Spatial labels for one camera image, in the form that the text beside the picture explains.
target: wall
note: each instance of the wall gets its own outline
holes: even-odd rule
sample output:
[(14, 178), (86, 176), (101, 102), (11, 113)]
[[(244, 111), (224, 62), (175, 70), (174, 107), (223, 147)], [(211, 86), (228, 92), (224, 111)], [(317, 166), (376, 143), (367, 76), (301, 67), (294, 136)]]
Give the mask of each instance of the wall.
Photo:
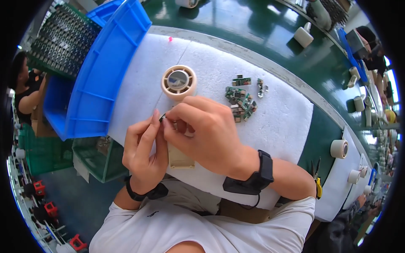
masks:
[(357, 4), (354, 4), (347, 15), (349, 16), (345, 25), (345, 32), (348, 33), (356, 27), (366, 26), (370, 23), (366, 14), (360, 9)]

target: hand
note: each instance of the hand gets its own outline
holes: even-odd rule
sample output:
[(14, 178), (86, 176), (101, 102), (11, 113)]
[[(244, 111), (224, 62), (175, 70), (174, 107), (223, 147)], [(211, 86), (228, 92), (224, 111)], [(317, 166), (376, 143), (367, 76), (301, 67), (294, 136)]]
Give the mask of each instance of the hand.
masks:
[(314, 2), (311, 2), (311, 6), (316, 16), (314, 19), (318, 26), (325, 29), (326, 31), (330, 30), (332, 20), (330, 19), (330, 15), (325, 7), (322, 5), (321, 1), (316, 0)]
[(357, 200), (358, 200), (359, 203), (360, 203), (360, 207), (359, 207), (359, 208), (362, 208), (362, 207), (364, 206), (364, 203), (366, 203), (366, 195), (364, 195), (364, 194), (360, 195), (360, 196), (357, 198)]
[[(155, 140), (156, 153), (149, 157)], [(146, 194), (163, 179), (168, 165), (167, 142), (158, 110), (147, 120), (128, 127), (122, 164), (132, 173), (131, 188), (137, 194)]]
[(382, 105), (386, 106), (388, 104), (387, 96), (384, 93), (382, 93), (382, 94), (380, 94), (380, 98), (381, 98)]
[[(176, 120), (176, 130), (171, 121)], [(184, 135), (189, 124), (193, 137)], [(258, 171), (258, 152), (239, 140), (228, 106), (201, 96), (188, 96), (166, 113), (165, 139), (204, 168), (238, 180)]]

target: black wire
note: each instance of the black wire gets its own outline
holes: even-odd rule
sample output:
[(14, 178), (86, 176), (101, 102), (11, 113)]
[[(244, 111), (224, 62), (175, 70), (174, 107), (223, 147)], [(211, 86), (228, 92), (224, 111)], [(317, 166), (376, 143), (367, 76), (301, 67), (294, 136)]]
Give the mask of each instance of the black wire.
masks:
[(241, 208), (243, 208), (243, 209), (246, 209), (246, 210), (251, 210), (251, 209), (253, 209), (253, 208), (255, 208), (255, 207), (257, 207), (257, 205), (259, 204), (259, 202), (260, 202), (260, 193), (259, 193), (259, 195), (257, 195), (257, 202), (256, 202), (256, 204), (254, 205), (254, 206), (251, 206), (251, 207), (244, 207), (244, 206), (242, 206), (241, 204), (239, 204), (238, 203), (238, 205), (240, 205), (241, 206)]

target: wrist strap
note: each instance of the wrist strap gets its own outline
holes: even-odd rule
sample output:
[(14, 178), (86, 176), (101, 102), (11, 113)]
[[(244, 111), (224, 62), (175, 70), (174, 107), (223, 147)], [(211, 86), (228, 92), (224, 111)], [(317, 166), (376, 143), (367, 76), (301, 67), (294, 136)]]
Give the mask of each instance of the wrist strap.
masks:
[(146, 197), (148, 197), (150, 200), (156, 200), (158, 198), (166, 197), (167, 193), (169, 192), (169, 190), (166, 188), (166, 186), (164, 184), (158, 183), (158, 185), (155, 188), (153, 188), (146, 194), (144, 194), (144, 195), (137, 194), (136, 192), (132, 191), (132, 189), (131, 189), (131, 184), (130, 184), (131, 177), (132, 177), (132, 175), (127, 176), (127, 177), (125, 177), (124, 180), (126, 182), (126, 189), (127, 189), (129, 196), (131, 197), (131, 199), (133, 199), (135, 201), (143, 201)]

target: red stool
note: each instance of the red stool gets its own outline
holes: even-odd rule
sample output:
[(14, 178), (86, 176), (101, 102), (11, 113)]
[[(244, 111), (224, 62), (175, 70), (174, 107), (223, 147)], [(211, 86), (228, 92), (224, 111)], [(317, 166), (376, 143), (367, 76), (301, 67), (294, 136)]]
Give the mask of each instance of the red stool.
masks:
[(42, 185), (42, 180), (35, 182), (34, 187), (37, 195), (45, 195), (45, 185)]
[(57, 213), (58, 208), (53, 205), (52, 201), (45, 204), (45, 210), (51, 217), (56, 217), (58, 215), (58, 213)]
[(69, 243), (75, 249), (75, 251), (87, 248), (87, 243), (80, 241), (79, 234), (75, 235)]

